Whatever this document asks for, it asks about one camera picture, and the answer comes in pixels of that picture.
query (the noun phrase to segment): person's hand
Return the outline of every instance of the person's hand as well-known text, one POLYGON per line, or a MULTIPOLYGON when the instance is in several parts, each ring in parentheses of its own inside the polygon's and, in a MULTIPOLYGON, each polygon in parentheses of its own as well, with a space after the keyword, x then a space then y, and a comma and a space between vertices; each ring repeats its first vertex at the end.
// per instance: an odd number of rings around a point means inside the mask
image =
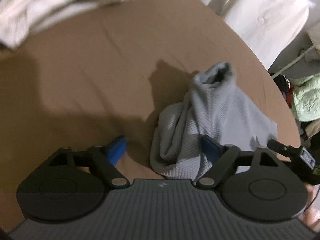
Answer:
MULTIPOLYGON (((313 201, 313 199, 316 197, 316 191, 317 188, 310 185, 310 184, 305 184, 307 190, 308 190, 308 204, 313 201)), ((309 227, 311 230, 315 227, 317 224, 316 220, 316 210, 313 207, 313 204, 304 212, 304 214, 300 218, 301 222, 304 223, 307 227, 309 227)))

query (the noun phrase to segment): ribbed gray panel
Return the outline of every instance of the ribbed gray panel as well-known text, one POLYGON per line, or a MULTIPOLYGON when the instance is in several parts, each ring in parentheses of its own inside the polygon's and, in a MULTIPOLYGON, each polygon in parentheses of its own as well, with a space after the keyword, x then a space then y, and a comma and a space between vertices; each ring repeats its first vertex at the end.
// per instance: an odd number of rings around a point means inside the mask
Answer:
POLYGON ((65 224, 26 220, 15 240, 310 240, 299 220, 276 224, 246 221, 230 212, 213 191, 189 180, 136 179, 113 190, 95 212, 65 224))

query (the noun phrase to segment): round joint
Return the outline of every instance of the round joint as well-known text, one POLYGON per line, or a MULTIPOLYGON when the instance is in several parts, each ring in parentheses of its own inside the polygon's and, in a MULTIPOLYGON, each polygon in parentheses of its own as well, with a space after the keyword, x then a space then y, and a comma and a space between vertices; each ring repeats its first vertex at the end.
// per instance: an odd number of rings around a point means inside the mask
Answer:
POLYGON ((199 183, 203 186, 212 186, 215 183, 215 181, 211 178, 201 178, 199 179, 199 183))
POLYGON ((112 185, 114 186, 124 186, 127 184, 127 180, 124 178, 114 178, 111 180, 112 185))

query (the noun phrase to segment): black device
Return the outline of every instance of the black device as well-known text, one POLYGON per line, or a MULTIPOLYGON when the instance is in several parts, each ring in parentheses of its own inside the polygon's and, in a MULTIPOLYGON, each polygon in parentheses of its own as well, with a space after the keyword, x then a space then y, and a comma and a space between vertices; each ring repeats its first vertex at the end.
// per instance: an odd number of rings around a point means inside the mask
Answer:
MULTIPOLYGON (((269 149, 243 152, 215 142, 215 151, 220 158, 196 184, 135 179, 130 185, 103 156, 103 148, 60 149, 19 185, 17 200, 26 220, 10 237, 314 239, 299 220, 308 192, 290 167, 269 149), (236 174, 238 166, 251 168, 236 174)), ((294 155, 292 165, 297 156, 313 166, 305 153, 294 155)))

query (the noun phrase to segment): gray cloth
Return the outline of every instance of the gray cloth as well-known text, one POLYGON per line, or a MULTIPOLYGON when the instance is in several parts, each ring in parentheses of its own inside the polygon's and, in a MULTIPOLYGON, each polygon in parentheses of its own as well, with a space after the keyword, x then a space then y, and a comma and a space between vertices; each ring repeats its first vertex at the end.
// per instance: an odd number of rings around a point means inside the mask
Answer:
POLYGON ((150 154, 154 171, 173 179, 202 177, 212 164, 201 151, 200 135, 253 151, 277 138, 277 124, 237 87, 231 65, 219 63, 194 76, 183 102, 159 115, 150 154))

